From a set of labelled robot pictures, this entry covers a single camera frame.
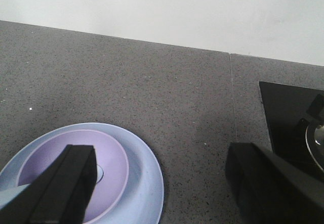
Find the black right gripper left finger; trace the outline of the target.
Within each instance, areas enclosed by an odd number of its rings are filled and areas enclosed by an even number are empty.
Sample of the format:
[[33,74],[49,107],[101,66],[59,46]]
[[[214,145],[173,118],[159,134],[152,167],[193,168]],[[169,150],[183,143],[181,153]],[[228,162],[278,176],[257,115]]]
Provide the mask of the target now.
[[82,223],[96,181],[94,147],[67,145],[37,179],[1,209],[1,223]]

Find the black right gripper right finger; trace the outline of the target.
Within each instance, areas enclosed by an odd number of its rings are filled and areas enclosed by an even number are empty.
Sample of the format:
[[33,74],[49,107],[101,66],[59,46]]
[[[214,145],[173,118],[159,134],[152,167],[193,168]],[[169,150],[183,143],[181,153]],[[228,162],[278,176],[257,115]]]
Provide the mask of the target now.
[[244,223],[323,223],[323,182],[268,149],[231,143],[225,176]]

